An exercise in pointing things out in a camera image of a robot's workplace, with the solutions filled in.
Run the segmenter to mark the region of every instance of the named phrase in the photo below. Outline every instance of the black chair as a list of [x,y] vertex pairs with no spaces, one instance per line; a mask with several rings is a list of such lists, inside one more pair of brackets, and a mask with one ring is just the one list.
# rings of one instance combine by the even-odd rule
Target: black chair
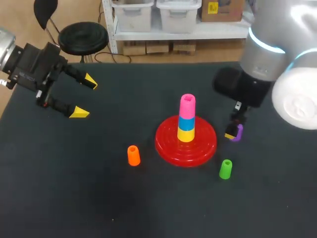
[[[65,27],[59,32],[51,20],[56,11],[58,0],[35,0],[34,14],[43,30],[45,30],[54,44],[70,55],[81,56],[80,62],[92,62],[92,54],[101,51],[109,42],[107,30],[95,22],[78,22]],[[58,44],[55,42],[47,23],[50,21],[58,32]]]

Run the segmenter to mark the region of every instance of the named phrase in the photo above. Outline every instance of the floor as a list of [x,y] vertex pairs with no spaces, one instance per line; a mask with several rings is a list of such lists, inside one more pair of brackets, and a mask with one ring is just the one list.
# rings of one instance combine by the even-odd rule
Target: floor
[[[1,0],[0,26],[16,35],[16,44],[23,47],[27,42],[43,48],[48,35],[40,28],[33,13],[34,0]],[[58,8],[52,19],[59,29],[79,21],[94,21],[98,19],[98,7],[100,0],[60,0]],[[101,24],[106,26],[102,17]],[[57,37],[52,26],[48,25],[53,36]],[[241,40],[226,41],[199,41],[194,56],[163,55],[163,56],[140,56],[133,57],[132,63],[196,63],[216,61],[237,61],[243,49]],[[62,53],[69,62],[79,62],[80,58]],[[98,56],[102,62],[113,62],[110,55]],[[116,61],[127,62],[127,58],[116,56]],[[7,79],[7,75],[0,72],[0,78]],[[11,96],[12,91],[0,88],[0,115]]]

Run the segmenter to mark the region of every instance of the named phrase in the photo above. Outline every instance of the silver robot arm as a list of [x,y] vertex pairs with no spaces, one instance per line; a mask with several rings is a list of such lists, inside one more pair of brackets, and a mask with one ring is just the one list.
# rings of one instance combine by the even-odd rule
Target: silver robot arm
[[3,71],[10,55],[15,48],[15,36],[0,28],[0,71]]
[[240,65],[251,77],[273,82],[280,116],[317,129],[317,0],[264,0],[249,29]]
[[273,86],[276,111],[288,123],[317,129],[317,0],[261,0],[240,61],[222,69],[215,90],[237,101],[226,137],[237,136],[250,107]]

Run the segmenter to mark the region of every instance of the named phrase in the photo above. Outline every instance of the yellow label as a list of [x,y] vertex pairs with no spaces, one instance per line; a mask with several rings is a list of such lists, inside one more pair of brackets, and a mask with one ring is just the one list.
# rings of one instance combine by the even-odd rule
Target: yellow label
[[218,2],[209,2],[208,3],[208,14],[217,14],[219,8]]
[[233,140],[235,137],[233,135],[229,135],[229,134],[225,134],[224,137],[230,139],[230,140]]

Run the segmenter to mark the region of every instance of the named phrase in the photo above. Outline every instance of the cardboard box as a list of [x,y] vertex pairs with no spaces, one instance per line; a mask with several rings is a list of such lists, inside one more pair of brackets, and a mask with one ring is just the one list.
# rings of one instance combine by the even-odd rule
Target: cardboard box
[[194,55],[196,52],[196,41],[192,41],[192,40],[174,41],[173,52],[177,54]]
[[147,54],[169,53],[168,41],[147,41]]
[[241,21],[245,0],[203,0],[202,21]]
[[123,43],[123,54],[125,56],[145,55],[145,41],[125,41]]

